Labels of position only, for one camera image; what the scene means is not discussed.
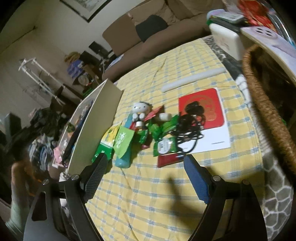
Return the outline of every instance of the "blue gripper pad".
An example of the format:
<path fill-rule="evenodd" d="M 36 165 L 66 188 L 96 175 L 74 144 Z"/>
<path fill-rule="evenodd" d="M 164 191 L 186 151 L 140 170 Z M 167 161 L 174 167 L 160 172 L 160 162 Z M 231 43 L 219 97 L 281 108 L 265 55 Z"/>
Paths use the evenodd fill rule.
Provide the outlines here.
<path fill-rule="evenodd" d="M 200 173 L 198 172 L 195 164 L 196 160 L 193 158 L 190 159 L 189 155 L 185 156 L 184 158 L 184 169 L 189 177 L 189 180 L 199 198 L 205 202 L 205 204 L 210 203 L 210 195 L 209 195 L 209 188 L 205 180 L 202 178 Z"/>

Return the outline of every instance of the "green packaging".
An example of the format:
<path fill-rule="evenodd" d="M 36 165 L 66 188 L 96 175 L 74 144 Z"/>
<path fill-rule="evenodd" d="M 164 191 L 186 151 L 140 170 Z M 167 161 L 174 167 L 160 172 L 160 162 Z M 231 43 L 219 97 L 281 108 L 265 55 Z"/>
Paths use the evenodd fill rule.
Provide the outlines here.
<path fill-rule="evenodd" d="M 153 146 L 153 156 L 160 156 L 164 154 L 178 152 L 176 137 L 162 138 L 161 141 L 157 141 Z"/>
<path fill-rule="evenodd" d="M 114 145 L 114 141 L 117 135 L 117 132 L 119 130 L 121 126 L 121 122 L 118 125 L 115 126 L 111 126 L 106 133 L 103 135 L 101 142 L 96 150 L 96 153 L 94 155 L 94 157 L 92 158 L 92 162 L 95 161 L 95 159 L 97 158 L 97 156 L 100 153 L 105 153 L 108 160 L 111 159 L 112 157 L 112 152 L 113 152 L 113 145 Z"/>
<path fill-rule="evenodd" d="M 155 141 L 160 141 L 161 140 L 161 134 L 162 134 L 162 127 L 159 126 L 158 124 L 152 124 L 152 121 L 149 122 L 148 124 L 148 130 L 152 135 L 152 138 Z"/>
<path fill-rule="evenodd" d="M 165 123 L 163 123 L 162 125 L 162 131 L 163 131 L 163 135 L 165 136 L 169 131 L 175 130 L 176 129 L 176 125 L 178 123 L 178 119 L 179 119 L 179 115 L 175 115 L 172 117 L 172 119 L 170 121 L 167 121 Z"/>
<path fill-rule="evenodd" d="M 120 126 L 114 142 L 114 151 L 118 158 L 126 153 L 135 131 Z"/>
<path fill-rule="evenodd" d="M 147 140 L 148 135 L 149 135 L 149 131 L 148 130 L 140 130 L 140 131 L 137 131 L 135 133 L 133 142 L 138 142 L 140 144 L 144 144 L 146 142 L 146 140 Z"/>
<path fill-rule="evenodd" d="M 68 123 L 67 132 L 71 133 L 75 131 L 75 126 L 72 123 Z"/>

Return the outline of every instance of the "green snack bag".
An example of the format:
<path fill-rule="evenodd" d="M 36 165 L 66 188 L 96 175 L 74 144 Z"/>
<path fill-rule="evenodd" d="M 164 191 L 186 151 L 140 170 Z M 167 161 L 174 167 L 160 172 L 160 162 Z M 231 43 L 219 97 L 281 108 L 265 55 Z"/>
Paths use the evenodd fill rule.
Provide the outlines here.
<path fill-rule="evenodd" d="M 71 133 L 75 131 L 75 126 L 72 123 L 68 123 L 67 132 Z"/>
<path fill-rule="evenodd" d="M 100 143 L 99 146 L 98 146 L 98 148 L 97 148 L 97 150 L 96 150 L 96 153 L 95 153 L 94 157 L 91 160 L 91 162 L 94 162 L 95 159 L 97 158 L 97 156 L 100 153 L 105 153 L 106 156 L 107 156 L 107 159 L 110 160 L 111 157 L 112 157 L 112 152 L 113 152 L 113 148 L 112 147 L 106 146 L 103 143 Z"/>
<path fill-rule="evenodd" d="M 165 136 L 169 131 L 176 129 L 178 123 L 179 115 L 172 117 L 170 121 L 167 121 L 162 124 L 163 136 Z"/>
<path fill-rule="evenodd" d="M 176 137 L 163 138 L 161 141 L 157 141 L 153 146 L 153 156 L 160 156 L 178 152 Z"/>
<path fill-rule="evenodd" d="M 148 130 L 140 130 L 140 131 L 137 131 L 135 133 L 133 142 L 144 144 L 146 142 L 146 140 L 147 140 L 148 135 L 149 135 L 149 131 Z"/>
<path fill-rule="evenodd" d="M 148 130 L 152 135 L 152 138 L 155 141 L 159 141 L 161 138 L 162 128 L 158 124 L 152 124 L 152 122 L 149 122 L 148 124 Z"/>
<path fill-rule="evenodd" d="M 114 143 L 114 151 L 118 158 L 122 158 L 133 138 L 135 131 L 120 126 Z"/>

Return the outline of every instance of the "yellow plaid tablecloth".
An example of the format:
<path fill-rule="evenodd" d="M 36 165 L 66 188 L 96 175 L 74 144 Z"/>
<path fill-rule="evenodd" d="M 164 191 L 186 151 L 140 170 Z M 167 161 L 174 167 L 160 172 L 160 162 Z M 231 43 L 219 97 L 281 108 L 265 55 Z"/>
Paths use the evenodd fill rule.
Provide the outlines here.
<path fill-rule="evenodd" d="M 117 87 L 124 90 L 114 123 L 125 123 L 133 103 L 145 101 L 165 105 L 167 113 L 178 113 L 178 98 L 217 87 L 228 122 L 231 148 L 196 153 L 193 156 L 213 175 L 227 181 L 248 179 L 258 197 L 264 195 L 264 172 L 258 138 L 243 97 L 231 78 L 223 73 L 161 93 L 164 83 L 222 63 L 202 39 L 181 45 L 123 76 Z M 128 169 L 114 165 L 104 175 L 95 197 L 86 204 L 105 240 L 187 240 L 206 207 L 185 173 L 183 162 L 157 168 L 152 146 L 134 158 Z M 229 205 L 225 205 L 217 235 L 223 232 Z"/>

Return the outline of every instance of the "black pillow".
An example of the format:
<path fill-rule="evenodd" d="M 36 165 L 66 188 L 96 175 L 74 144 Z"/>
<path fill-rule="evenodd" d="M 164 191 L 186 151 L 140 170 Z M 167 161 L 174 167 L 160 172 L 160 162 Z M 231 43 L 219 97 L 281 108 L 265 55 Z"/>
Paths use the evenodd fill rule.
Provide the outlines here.
<path fill-rule="evenodd" d="M 150 15 L 145 21 L 136 25 L 136 31 L 142 42 L 145 42 L 150 36 L 167 27 L 168 24 L 160 16 Z"/>

